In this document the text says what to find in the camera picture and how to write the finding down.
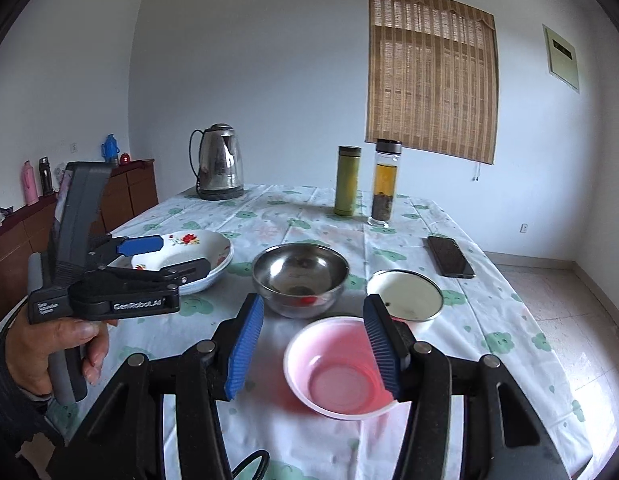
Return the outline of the person left hand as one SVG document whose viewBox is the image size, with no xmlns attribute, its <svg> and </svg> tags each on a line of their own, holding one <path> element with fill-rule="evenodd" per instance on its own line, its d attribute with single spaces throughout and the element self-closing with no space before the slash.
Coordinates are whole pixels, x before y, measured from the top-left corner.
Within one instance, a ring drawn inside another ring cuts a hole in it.
<svg viewBox="0 0 619 480">
<path fill-rule="evenodd" d="M 110 347 L 108 328 L 117 325 L 117 320 L 90 322 L 79 318 L 32 325 L 26 310 L 21 310 L 6 332 L 6 366 L 19 387 L 35 396 L 47 396 L 52 393 L 49 356 L 85 344 L 82 374 L 89 384 L 96 385 Z"/>
</svg>

